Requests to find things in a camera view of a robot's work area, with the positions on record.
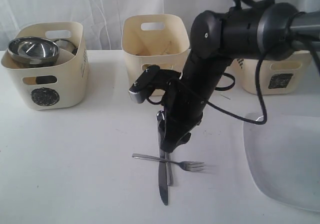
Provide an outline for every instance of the fork handle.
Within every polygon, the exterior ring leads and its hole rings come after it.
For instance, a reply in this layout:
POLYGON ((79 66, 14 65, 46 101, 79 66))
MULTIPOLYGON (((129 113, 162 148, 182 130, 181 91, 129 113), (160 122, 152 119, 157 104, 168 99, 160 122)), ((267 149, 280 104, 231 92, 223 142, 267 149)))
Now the fork handle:
POLYGON ((152 160, 152 161, 158 161, 158 162, 164 162, 164 163, 175 163, 174 161, 167 160, 165 158, 160 158, 152 155, 143 155, 138 153, 133 153, 132 157, 137 159, 152 160))

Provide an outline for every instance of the white cloth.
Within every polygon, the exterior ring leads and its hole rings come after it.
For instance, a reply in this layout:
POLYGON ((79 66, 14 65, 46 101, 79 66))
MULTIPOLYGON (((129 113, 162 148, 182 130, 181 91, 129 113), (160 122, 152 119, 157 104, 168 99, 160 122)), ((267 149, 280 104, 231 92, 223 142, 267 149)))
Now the white cloth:
MULTIPOLYGON (((276 0, 316 11, 319 0, 276 0)), ((0 50, 22 28, 43 22, 76 21, 84 26, 90 50, 121 49, 126 18, 144 14, 180 16, 190 30, 194 18, 204 10, 226 12, 232 0, 0 0, 0 50)))

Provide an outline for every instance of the cream plastic bin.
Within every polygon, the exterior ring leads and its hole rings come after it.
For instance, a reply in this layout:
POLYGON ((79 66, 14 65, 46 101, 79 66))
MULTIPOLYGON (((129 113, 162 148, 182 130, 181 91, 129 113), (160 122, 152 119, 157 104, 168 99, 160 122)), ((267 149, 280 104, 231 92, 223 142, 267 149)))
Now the cream plastic bin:
POLYGON ((85 96, 89 72, 83 26, 77 22, 40 23, 28 26, 20 31, 20 37, 46 36, 49 31, 69 31, 68 39, 78 47, 76 55, 60 49, 60 55, 54 66, 38 68, 19 68, 5 52, 1 64, 7 69, 13 84, 26 105, 35 110, 67 108, 79 103, 85 96), (55 83, 36 84, 36 77, 54 76, 55 83))
MULTIPOLYGON (((263 61, 260 69, 262 94, 287 94, 293 92, 298 87, 311 60, 312 56, 308 51, 297 51, 286 60, 263 61)), ((252 94, 257 94, 255 84, 257 63, 257 60, 238 59, 232 64, 236 77, 241 80, 242 87, 252 94)))
MULTIPOLYGON (((150 65, 182 72, 190 46, 186 27, 180 17, 170 14, 137 15, 125 20, 122 49, 131 86, 150 65), (144 24, 162 28, 143 29, 144 24)), ((162 95, 156 90, 153 96, 162 95)))

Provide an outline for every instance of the white backdrop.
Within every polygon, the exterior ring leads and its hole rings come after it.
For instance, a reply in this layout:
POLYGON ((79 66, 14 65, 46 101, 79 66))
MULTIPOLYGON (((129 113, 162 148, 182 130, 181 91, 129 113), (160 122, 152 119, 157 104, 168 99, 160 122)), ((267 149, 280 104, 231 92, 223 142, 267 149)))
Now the white backdrop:
MULTIPOLYGON (((320 8, 320 0, 276 1, 289 2, 306 11, 320 8)), ((122 26, 130 16, 174 14, 182 18, 189 31, 200 12, 226 12, 232 3, 232 0, 0 0, 0 50, 5 50, 8 42, 26 26, 62 21, 83 24, 88 49, 121 49, 122 26)))

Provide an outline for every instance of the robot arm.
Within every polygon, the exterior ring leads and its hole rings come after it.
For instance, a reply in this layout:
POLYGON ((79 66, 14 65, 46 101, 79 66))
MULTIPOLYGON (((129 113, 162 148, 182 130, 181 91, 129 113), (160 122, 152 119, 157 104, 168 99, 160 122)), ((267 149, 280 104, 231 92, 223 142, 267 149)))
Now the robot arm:
POLYGON ((320 12, 299 12, 289 3, 240 0, 227 13, 206 10, 191 27, 191 51, 182 73, 150 66, 129 90, 142 103, 155 89, 165 90, 158 118, 160 148, 168 153, 189 141, 203 109, 226 68, 234 59, 280 61, 294 51, 307 50, 305 40, 320 51, 320 12))

